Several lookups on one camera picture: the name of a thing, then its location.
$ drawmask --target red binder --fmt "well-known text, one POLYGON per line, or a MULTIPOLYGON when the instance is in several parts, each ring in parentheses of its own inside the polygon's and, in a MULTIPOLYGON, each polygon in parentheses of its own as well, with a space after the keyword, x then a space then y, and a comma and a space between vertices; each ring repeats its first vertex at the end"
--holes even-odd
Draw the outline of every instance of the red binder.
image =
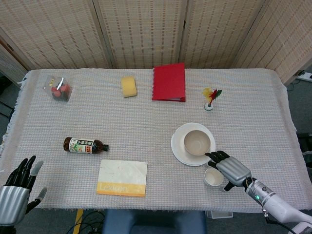
POLYGON ((154 68, 153 101, 185 101, 184 63, 154 68))

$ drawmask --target soy sauce bottle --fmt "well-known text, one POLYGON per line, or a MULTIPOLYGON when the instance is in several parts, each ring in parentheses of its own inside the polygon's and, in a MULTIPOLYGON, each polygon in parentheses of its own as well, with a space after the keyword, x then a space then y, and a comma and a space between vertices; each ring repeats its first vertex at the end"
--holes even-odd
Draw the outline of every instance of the soy sauce bottle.
POLYGON ((104 145, 99 140, 89 140, 83 138, 67 137, 65 138, 63 148, 68 152, 99 154, 102 151, 108 151, 109 146, 104 145))

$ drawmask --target white plate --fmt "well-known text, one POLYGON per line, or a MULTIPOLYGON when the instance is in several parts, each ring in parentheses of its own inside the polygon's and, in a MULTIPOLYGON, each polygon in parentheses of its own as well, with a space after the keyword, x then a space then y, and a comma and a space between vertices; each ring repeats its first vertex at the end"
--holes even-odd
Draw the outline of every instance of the white plate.
POLYGON ((175 157, 182 163, 189 166, 200 166, 207 163, 210 158, 202 156, 194 156, 188 153, 184 147, 184 138, 186 134, 193 130, 200 130, 206 133, 211 141, 209 152, 215 151, 215 138, 205 126, 199 123, 186 123, 180 126, 171 137, 171 149, 175 157))

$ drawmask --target power strip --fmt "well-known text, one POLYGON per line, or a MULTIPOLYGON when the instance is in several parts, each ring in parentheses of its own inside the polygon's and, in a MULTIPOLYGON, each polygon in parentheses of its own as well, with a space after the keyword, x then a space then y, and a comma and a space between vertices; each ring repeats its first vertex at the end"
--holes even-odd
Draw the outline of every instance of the power strip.
POLYGON ((310 78, 311 76, 312 76, 312 73, 306 72, 305 74, 298 76, 297 79, 312 82, 312 78, 310 78))

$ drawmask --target white tablecloth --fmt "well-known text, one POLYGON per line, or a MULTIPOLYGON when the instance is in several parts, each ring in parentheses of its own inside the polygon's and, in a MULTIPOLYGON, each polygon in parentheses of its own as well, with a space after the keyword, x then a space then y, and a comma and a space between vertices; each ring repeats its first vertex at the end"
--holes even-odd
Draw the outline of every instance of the white tablecloth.
POLYGON ((205 125, 216 147, 235 156, 268 187, 298 209, 312 208, 312 186, 288 108, 286 88, 266 69, 186 69, 186 102, 151 101, 152 69, 34 70, 20 93, 1 156, 0 182, 25 157, 44 160, 31 199, 42 187, 44 208, 131 208, 261 212, 242 188, 228 193, 203 182, 204 166, 173 155, 170 140, 184 123, 205 125), (68 103, 47 96, 48 75, 73 87, 68 103), (134 76, 137 96, 124 98, 122 76, 134 76), (210 112, 204 87, 222 89, 210 112), (110 145, 100 155, 68 153, 66 137, 110 145), (148 162, 146 197, 97 195, 102 159, 148 162))

